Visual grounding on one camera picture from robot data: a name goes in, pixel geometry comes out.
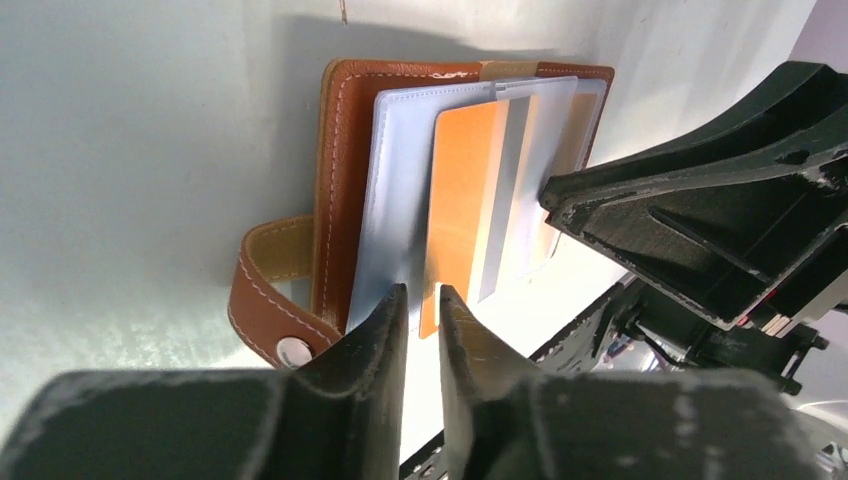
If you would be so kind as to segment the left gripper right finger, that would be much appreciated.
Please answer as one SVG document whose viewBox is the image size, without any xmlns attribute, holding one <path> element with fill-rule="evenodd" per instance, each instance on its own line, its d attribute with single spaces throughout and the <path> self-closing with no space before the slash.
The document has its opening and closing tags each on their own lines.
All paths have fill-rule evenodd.
<svg viewBox="0 0 848 480">
<path fill-rule="evenodd" d="M 549 373 L 440 289 L 452 479 L 815 479 L 807 434 L 745 370 Z"/>
</svg>

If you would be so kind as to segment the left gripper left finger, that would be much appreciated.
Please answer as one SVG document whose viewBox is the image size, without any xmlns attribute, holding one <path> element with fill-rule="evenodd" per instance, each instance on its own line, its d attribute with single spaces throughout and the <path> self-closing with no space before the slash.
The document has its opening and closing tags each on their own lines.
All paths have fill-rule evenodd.
<svg viewBox="0 0 848 480">
<path fill-rule="evenodd" d="M 395 479 L 407 290 L 304 366 L 55 377 L 1 450 L 5 479 Z"/>
</svg>

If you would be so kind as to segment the gold credit card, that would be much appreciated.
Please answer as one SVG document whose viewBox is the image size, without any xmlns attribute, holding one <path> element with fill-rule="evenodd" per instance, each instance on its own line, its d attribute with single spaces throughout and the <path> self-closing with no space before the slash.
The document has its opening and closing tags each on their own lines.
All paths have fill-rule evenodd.
<svg viewBox="0 0 848 480">
<path fill-rule="evenodd" d="M 439 328 L 442 284 L 481 299 L 486 249 L 506 145 L 525 136 L 531 95 L 446 110 L 437 116 L 431 169 L 427 281 L 419 338 Z"/>
</svg>

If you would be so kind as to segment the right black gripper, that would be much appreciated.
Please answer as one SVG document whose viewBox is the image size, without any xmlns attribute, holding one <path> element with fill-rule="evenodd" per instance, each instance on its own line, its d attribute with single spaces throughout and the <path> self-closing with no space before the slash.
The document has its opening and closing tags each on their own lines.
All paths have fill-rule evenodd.
<svg viewBox="0 0 848 480">
<path fill-rule="evenodd" d="M 785 62 L 681 137 L 550 178 L 540 202 L 653 288 L 621 276 L 533 361 L 588 371 L 642 348 L 665 368 L 755 371 L 802 417 L 846 423 L 845 74 Z"/>
</svg>

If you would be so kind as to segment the brown leather card holder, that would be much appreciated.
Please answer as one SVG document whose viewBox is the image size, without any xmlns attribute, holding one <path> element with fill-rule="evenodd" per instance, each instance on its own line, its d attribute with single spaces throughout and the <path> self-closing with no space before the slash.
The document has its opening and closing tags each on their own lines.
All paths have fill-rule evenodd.
<svg viewBox="0 0 848 480">
<path fill-rule="evenodd" d="M 313 359 L 341 339 L 379 92 L 518 76 L 576 76 L 611 84 L 615 70 L 550 61 L 331 61 L 321 79 L 314 210 L 258 225 L 241 241 L 227 315 L 244 344 L 280 368 L 285 364 L 277 351 L 280 341 Z"/>
</svg>

